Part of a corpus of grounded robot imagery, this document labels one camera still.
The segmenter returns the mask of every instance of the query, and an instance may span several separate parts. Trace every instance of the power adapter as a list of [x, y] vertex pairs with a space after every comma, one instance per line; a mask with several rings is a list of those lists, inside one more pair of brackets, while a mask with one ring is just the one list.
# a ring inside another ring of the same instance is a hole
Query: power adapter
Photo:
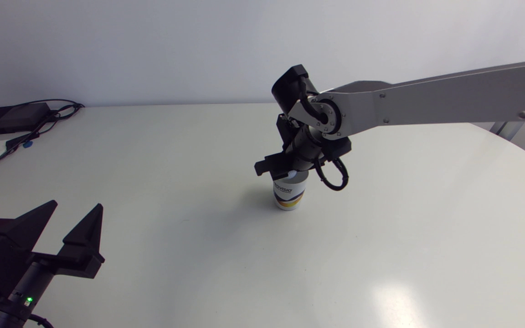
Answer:
[[33, 131], [50, 116], [50, 112], [45, 102], [0, 107], [0, 134]]

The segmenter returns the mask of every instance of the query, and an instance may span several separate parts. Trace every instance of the paper cup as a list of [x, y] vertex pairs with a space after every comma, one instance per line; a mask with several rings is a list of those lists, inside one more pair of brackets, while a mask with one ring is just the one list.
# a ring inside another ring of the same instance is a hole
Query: paper cup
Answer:
[[301, 199], [307, 184], [309, 171], [297, 172], [289, 178], [273, 181], [273, 193], [275, 194], [275, 205], [282, 210], [294, 210], [301, 204]]

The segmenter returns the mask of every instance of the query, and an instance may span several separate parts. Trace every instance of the white wall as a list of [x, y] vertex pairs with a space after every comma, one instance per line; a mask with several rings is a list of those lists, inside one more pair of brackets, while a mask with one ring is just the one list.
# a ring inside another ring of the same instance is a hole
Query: white wall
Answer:
[[519, 61], [523, 0], [0, 0], [0, 106], [271, 102], [299, 63], [322, 90]]

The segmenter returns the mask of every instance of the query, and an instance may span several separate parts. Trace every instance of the black cable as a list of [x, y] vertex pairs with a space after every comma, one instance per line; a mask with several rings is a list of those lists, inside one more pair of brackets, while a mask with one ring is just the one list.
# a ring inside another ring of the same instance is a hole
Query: black cable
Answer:
[[303, 81], [302, 77], [299, 80], [299, 90], [301, 92], [301, 94], [299, 95], [299, 101], [301, 102], [301, 105], [303, 106], [305, 112], [307, 112], [307, 114], [309, 114], [312, 118], [315, 118], [315, 120], [318, 120], [323, 124], [327, 124], [327, 121], [329, 121], [327, 115], [319, 113], [309, 103], [309, 100], [307, 99], [307, 85], [305, 85], [305, 81]]
[[507, 124], [508, 122], [504, 122], [504, 124], [502, 124], [502, 126], [498, 129], [498, 132], [496, 132], [496, 134], [499, 135], [500, 133], [502, 133], [502, 130], [506, 127]]
[[334, 165], [336, 168], [341, 172], [341, 185], [334, 185], [331, 184], [325, 175], [323, 174], [323, 170], [321, 168], [321, 163], [319, 162], [319, 159], [315, 160], [315, 171], [317, 171], [317, 175], [319, 175], [319, 178], [321, 181], [329, 188], [335, 191], [340, 191], [343, 188], [348, 185], [348, 180], [350, 180], [350, 176], [348, 175], [348, 170], [345, 168], [344, 163], [341, 161], [341, 159], [336, 158], [333, 160]]
[[40, 131], [39, 132], [40, 135], [42, 135], [42, 134], [50, 131], [52, 128], [54, 128], [54, 126], [56, 126], [56, 124], [58, 124], [58, 122], [60, 122], [59, 118], [60, 118], [60, 114], [57, 113], [56, 116], [54, 117], [54, 120], [53, 120], [54, 123], [48, 129], [45, 129], [44, 131]]
[[38, 324], [38, 326], [44, 326], [44, 328], [54, 328], [54, 326], [52, 326], [52, 324], [48, 320], [42, 318], [41, 316], [30, 315], [28, 319], [35, 321]]
[[[5, 158], [6, 156], [12, 154], [13, 152], [15, 152], [17, 150], [17, 147], [19, 147], [19, 145], [33, 139], [33, 136], [38, 133], [39, 135], [39, 131], [40, 129], [42, 129], [42, 127], [44, 125], [46, 125], [46, 123], [52, 123], [54, 122], [54, 124], [46, 129], [46, 131], [44, 131], [44, 133], [50, 131], [50, 129], [52, 129], [54, 127], [54, 125], [59, 121], [59, 120], [66, 120], [68, 118], [71, 118], [71, 116], [73, 116], [74, 114], [76, 114], [76, 112], [78, 112], [81, 108], [84, 107], [83, 104], [80, 104], [78, 102], [75, 102], [75, 101], [72, 101], [72, 100], [67, 100], [67, 99], [42, 99], [42, 100], [35, 100], [33, 102], [24, 102], [23, 104], [17, 104], [17, 105], [14, 105], [13, 107], [17, 107], [17, 106], [25, 106], [27, 104], [32, 104], [32, 103], [40, 103], [40, 102], [51, 102], [51, 101], [61, 101], [61, 102], [69, 102], [71, 104], [69, 105], [66, 105], [62, 108], [60, 108], [59, 110], [54, 110], [52, 111], [52, 115], [48, 116], [47, 118], [45, 118], [42, 123], [40, 125], [38, 125], [35, 129], [33, 129], [33, 131], [31, 133], [28, 133], [25, 138], [21, 139], [18, 143], [16, 143], [15, 145], [13, 145], [12, 147], [9, 147], [9, 149], [4, 152], [2, 155], [0, 155], [0, 160], [2, 160], [3, 158]], [[74, 108], [74, 110], [70, 113], [70, 114], [67, 114], [65, 116], [60, 116], [60, 112], [64, 111], [64, 110], [67, 110], [69, 108]]]

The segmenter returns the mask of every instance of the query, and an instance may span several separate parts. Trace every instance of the cup logo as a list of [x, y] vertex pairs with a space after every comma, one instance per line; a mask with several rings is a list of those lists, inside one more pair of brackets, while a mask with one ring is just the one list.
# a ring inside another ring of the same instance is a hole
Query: cup logo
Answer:
[[280, 191], [284, 192], [284, 193], [288, 193], [290, 194], [291, 191], [293, 191], [293, 189], [287, 189], [285, 187], [281, 187], [280, 185], [278, 185], [276, 182], [273, 182], [275, 184], [275, 188], [279, 189]]

